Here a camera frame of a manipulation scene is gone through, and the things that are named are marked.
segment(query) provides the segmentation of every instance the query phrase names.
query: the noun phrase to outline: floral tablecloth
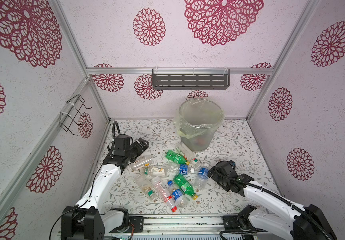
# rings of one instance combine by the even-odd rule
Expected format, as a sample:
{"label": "floral tablecloth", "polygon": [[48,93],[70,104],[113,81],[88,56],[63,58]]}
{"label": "floral tablecloth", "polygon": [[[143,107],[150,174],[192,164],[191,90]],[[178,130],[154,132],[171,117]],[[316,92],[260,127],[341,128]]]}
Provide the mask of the floral tablecloth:
{"label": "floral tablecloth", "polygon": [[[174,149],[175,144],[180,141],[172,120],[119,120],[118,124],[121,133],[133,137],[134,140],[141,137],[150,142],[149,148],[143,154],[151,155],[153,165],[166,165],[169,161],[165,158],[166,151]],[[98,168],[108,154],[107,145],[112,139],[111,127],[109,129],[106,147],[101,153]],[[208,163],[210,167],[219,161],[233,160],[238,174],[248,174],[263,186],[279,193],[246,120],[224,120],[215,132],[210,146],[198,153],[197,159]],[[151,202],[141,192],[134,180],[138,174],[131,172],[129,168],[124,170],[109,190],[108,198],[104,202],[106,210],[121,207],[128,209],[130,214],[172,214],[161,199],[156,203]],[[193,183],[195,177],[196,174],[189,174],[186,179]],[[212,179],[208,180],[206,189],[197,194],[199,197],[196,200],[190,198],[188,206],[179,209],[176,213],[235,214],[249,204],[267,211],[239,194],[226,192]]]}

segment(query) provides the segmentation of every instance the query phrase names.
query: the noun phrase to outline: mesh trash can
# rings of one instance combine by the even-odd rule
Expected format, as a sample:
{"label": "mesh trash can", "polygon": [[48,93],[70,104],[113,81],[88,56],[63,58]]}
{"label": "mesh trash can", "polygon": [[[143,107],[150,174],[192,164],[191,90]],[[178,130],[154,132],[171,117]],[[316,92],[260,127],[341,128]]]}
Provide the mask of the mesh trash can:
{"label": "mesh trash can", "polygon": [[206,98],[192,98],[180,106],[175,125],[181,141],[191,151],[201,152],[208,148],[223,119],[218,104]]}

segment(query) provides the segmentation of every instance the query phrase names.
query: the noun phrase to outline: empty bottle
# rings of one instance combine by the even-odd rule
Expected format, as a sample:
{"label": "empty bottle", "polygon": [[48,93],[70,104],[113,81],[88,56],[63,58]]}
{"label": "empty bottle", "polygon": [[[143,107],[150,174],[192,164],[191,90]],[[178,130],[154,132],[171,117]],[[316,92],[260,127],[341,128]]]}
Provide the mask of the empty bottle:
{"label": "empty bottle", "polygon": [[139,175],[135,178],[136,183],[138,184],[139,188],[142,192],[153,202],[156,202],[157,196],[152,190],[151,182],[144,176]]}
{"label": "empty bottle", "polygon": [[141,167],[149,166],[151,163],[150,155],[139,156],[135,162],[129,164],[131,171],[136,171],[141,169]]}
{"label": "empty bottle", "polygon": [[176,151],[181,154],[185,160],[190,161],[191,165],[194,169],[200,167],[201,162],[195,158],[195,154],[191,151],[188,146],[186,146],[183,142],[179,142],[175,146]]}
{"label": "empty bottle", "polygon": [[204,163],[199,168],[195,183],[193,184],[194,189],[203,190],[206,186],[206,182],[208,179],[207,173],[209,172],[209,165]]}
{"label": "empty bottle", "polygon": [[168,181],[167,184],[169,185],[169,191],[172,199],[175,201],[175,205],[179,208],[185,207],[189,203],[190,199],[184,196],[184,193],[177,184],[172,181]]}
{"label": "empty bottle", "polygon": [[175,162],[175,163],[187,164],[187,165],[190,164],[190,162],[185,160],[185,158],[182,155],[180,155],[179,153],[173,152],[171,150],[167,151],[166,158],[168,160]]}
{"label": "empty bottle", "polygon": [[192,199],[197,199],[198,198],[198,195],[195,194],[195,191],[194,191],[194,188],[193,186],[191,186],[191,184],[189,183],[189,181],[187,181],[185,179],[185,177],[181,174],[177,174],[175,177],[174,177],[174,180],[173,180],[180,188],[181,190],[189,195],[190,197],[192,197]]}
{"label": "empty bottle", "polygon": [[151,177],[166,177],[167,169],[165,166],[146,166],[140,170],[141,174]]}
{"label": "empty bottle", "polygon": [[173,197],[170,195],[169,190],[167,188],[164,188],[160,177],[154,177],[151,182],[154,185],[155,190],[159,194],[160,198],[163,199],[163,201],[167,204],[172,212],[175,212],[177,207],[175,206]]}
{"label": "empty bottle", "polygon": [[187,166],[186,164],[178,164],[174,162],[169,162],[167,164],[167,172],[173,175],[180,173],[181,175],[187,175],[189,173],[194,173],[194,168]]}

